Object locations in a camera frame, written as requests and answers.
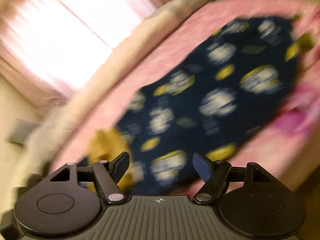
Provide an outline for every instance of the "white pattern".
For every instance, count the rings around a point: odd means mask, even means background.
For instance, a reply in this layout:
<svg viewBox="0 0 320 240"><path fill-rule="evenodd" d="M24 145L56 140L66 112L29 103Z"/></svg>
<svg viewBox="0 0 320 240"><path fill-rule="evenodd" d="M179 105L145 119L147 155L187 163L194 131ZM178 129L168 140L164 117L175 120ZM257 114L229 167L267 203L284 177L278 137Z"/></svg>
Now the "white pattern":
<svg viewBox="0 0 320 240"><path fill-rule="evenodd" d="M160 134L166 131L174 118L170 108L155 108L151 111L150 115L152 119L149 126L153 134Z"/></svg>
<svg viewBox="0 0 320 240"><path fill-rule="evenodd" d="M281 31L280 27L277 27L273 21L265 20L258 27L260 32L260 38L271 45L276 45L279 43L279 33Z"/></svg>
<svg viewBox="0 0 320 240"><path fill-rule="evenodd" d="M223 31L222 34L243 32L247 27L248 27L247 22L233 20L231 23L227 25L227 28Z"/></svg>
<svg viewBox="0 0 320 240"><path fill-rule="evenodd" d="M141 127L136 122L127 124L127 128L128 128L129 133L131 135L137 135L137 134L141 133Z"/></svg>
<svg viewBox="0 0 320 240"><path fill-rule="evenodd" d="M144 107L144 102L146 101L146 97L142 92L137 92L128 106L129 110L138 111Z"/></svg>
<svg viewBox="0 0 320 240"><path fill-rule="evenodd" d="M201 114L207 116L224 116L231 114L236 108L236 97L227 89L215 89L204 97L199 107Z"/></svg>
<svg viewBox="0 0 320 240"><path fill-rule="evenodd" d="M131 135L128 131L124 131L120 133L121 139L128 143L129 145L132 143L134 136Z"/></svg>
<svg viewBox="0 0 320 240"><path fill-rule="evenodd" d="M293 41L297 41L298 40L297 34L294 31L291 31L289 33L289 36Z"/></svg>
<svg viewBox="0 0 320 240"><path fill-rule="evenodd" d="M189 85L190 77L183 71L179 70L171 75L167 92L171 94L179 93L180 91L183 91L186 88L188 88Z"/></svg>
<svg viewBox="0 0 320 240"><path fill-rule="evenodd" d="M144 180L144 166L145 164L141 161L132 163L132 180L134 183Z"/></svg>
<svg viewBox="0 0 320 240"><path fill-rule="evenodd" d="M220 127L213 117L205 116L202 119L203 127L207 135L213 135L220 132Z"/></svg>
<svg viewBox="0 0 320 240"><path fill-rule="evenodd" d="M214 43L208 48L208 50L210 51L208 54L209 59L216 63L222 64L231 59L231 57L235 54L236 46L230 43L224 43L221 45Z"/></svg>
<svg viewBox="0 0 320 240"><path fill-rule="evenodd" d="M241 84L241 88L255 94L263 92L266 94L274 93L280 86L277 77L277 70L271 66L266 66L245 78Z"/></svg>
<svg viewBox="0 0 320 240"><path fill-rule="evenodd" d="M170 185L184 166L186 165L186 156L183 151L171 155L165 159L155 161L151 166L151 173L161 186Z"/></svg>

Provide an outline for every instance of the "crosshair mark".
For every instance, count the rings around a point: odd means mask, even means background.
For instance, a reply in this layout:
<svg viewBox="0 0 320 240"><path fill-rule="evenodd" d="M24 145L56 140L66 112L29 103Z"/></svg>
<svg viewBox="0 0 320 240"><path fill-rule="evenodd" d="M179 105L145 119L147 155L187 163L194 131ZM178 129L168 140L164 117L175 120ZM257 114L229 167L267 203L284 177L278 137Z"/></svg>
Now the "crosshair mark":
<svg viewBox="0 0 320 240"><path fill-rule="evenodd" d="M157 201L158 203L162 203L165 200L163 198L157 198L155 201Z"/></svg>

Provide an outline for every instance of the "pink fabric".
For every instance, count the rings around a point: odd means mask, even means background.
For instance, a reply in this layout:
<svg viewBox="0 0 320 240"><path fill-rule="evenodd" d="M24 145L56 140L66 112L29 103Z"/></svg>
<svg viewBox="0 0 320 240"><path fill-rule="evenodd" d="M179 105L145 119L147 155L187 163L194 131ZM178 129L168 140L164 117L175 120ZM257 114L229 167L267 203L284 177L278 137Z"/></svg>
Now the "pink fabric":
<svg viewBox="0 0 320 240"><path fill-rule="evenodd" d="M52 168L81 160L95 131L114 125L135 91L163 77L211 33L235 17L292 17L297 13L302 18L294 26L295 34L312 31L317 43L302 61L306 66L315 64L299 80L282 113L230 160L233 166L257 162L279 177L305 143L320 114L320 7L296 0L228 0L202 7L103 98L60 152ZM193 195L202 184L197 182L187 193Z"/></svg>

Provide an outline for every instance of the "fleece blanket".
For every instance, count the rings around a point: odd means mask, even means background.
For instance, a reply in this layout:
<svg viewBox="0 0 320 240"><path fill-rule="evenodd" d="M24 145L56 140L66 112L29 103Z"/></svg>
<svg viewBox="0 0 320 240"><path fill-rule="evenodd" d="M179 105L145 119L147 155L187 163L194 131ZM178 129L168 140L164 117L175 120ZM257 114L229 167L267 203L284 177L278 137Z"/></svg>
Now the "fleece blanket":
<svg viewBox="0 0 320 240"><path fill-rule="evenodd" d="M142 87L116 125L143 175L129 193L166 194L197 177L195 152L229 158L269 122L297 73L291 32L290 19L236 18Z"/></svg>
<svg viewBox="0 0 320 240"><path fill-rule="evenodd" d="M318 121L320 110L320 7L298 0L228 0L202 7L104 96L59 153L52 170L66 162L83 159L95 131L116 124L137 90L165 76L198 44L226 23L236 17L294 17L296 14L300 15L300 19L294 25L294 35L298 38L311 32L315 43L315 47L301 58L300 68L305 68L305 73L282 113L230 160L235 166L245 166L247 162L255 161L281 178L294 164L296 156L301 154ZM287 176L291 178L287 183L292 189L297 188L319 164L316 156L308 155L309 161L303 172ZM202 183L199 180L186 192L193 195Z"/></svg>

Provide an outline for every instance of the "ribbed rubber surface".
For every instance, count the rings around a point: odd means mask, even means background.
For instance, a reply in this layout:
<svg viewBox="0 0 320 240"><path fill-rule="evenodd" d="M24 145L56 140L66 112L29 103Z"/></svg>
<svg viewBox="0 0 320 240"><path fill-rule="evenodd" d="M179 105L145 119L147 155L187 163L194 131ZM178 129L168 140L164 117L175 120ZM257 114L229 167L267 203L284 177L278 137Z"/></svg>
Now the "ribbed rubber surface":
<svg viewBox="0 0 320 240"><path fill-rule="evenodd" d="M93 227L69 239L244 240L247 238L225 228L210 207L195 205L187 196L133 196L127 204L107 208Z"/></svg>

